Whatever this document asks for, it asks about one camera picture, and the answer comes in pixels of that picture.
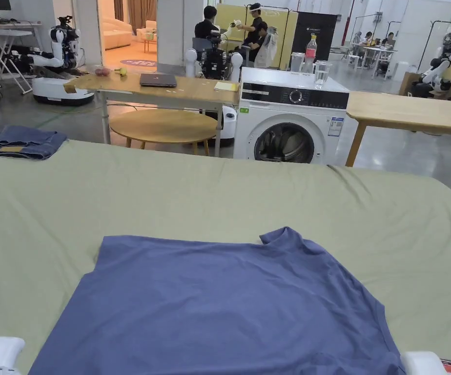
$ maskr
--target bed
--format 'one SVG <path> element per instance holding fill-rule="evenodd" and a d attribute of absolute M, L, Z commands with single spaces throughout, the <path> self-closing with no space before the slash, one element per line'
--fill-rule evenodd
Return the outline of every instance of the bed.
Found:
<path fill-rule="evenodd" d="M 400 351 L 451 359 L 451 190 L 365 169 L 196 157 L 68 141 L 0 158 L 0 335 L 27 373 L 105 235 L 259 243 L 289 226 L 386 307 Z"/>

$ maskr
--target white bag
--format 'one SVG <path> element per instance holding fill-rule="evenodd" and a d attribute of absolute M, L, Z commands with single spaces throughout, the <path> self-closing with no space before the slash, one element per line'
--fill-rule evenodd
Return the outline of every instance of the white bag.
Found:
<path fill-rule="evenodd" d="M 259 54 L 253 63 L 254 67 L 270 67 L 277 52 L 277 30 L 275 27 L 267 29 L 267 36 L 264 44 L 261 45 Z"/>

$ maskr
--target red pole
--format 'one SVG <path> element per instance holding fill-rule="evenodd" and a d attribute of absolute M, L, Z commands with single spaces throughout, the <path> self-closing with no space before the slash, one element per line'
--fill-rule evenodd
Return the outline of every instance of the red pole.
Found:
<path fill-rule="evenodd" d="M 347 31 L 349 30 L 350 17 L 352 16 L 352 10 L 354 9 L 354 1 L 355 0 L 352 0 L 352 6 L 350 7 L 349 17 L 347 17 L 346 28 L 344 30 L 344 37 L 342 38 L 341 45 L 344 45 L 346 42 Z"/>

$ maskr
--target plastic bottle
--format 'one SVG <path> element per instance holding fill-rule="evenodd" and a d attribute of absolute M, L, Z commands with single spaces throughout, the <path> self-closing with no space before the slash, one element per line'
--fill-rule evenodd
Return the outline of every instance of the plastic bottle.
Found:
<path fill-rule="evenodd" d="M 314 59 L 316 57 L 316 50 L 317 50 L 316 38 L 317 38 L 316 35 L 311 34 L 310 42 L 307 44 L 307 47 L 306 47 L 306 61 L 304 62 L 304 69 L 303 69 L 303 71 L 306 73 L 313 73 L 313 71 L 314 71 L 312 63 L 314 62 Z"/>

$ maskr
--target rug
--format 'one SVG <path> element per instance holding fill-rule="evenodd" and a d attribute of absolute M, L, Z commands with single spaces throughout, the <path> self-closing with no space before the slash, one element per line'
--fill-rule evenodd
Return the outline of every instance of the rug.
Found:
<path fill-rule="evenodd" d="M 133 66 L 146 66 L 146 67 L 156 67 L 156 61 L 150 60 L 121 60 L 122 64 L 133 65 Z"/>

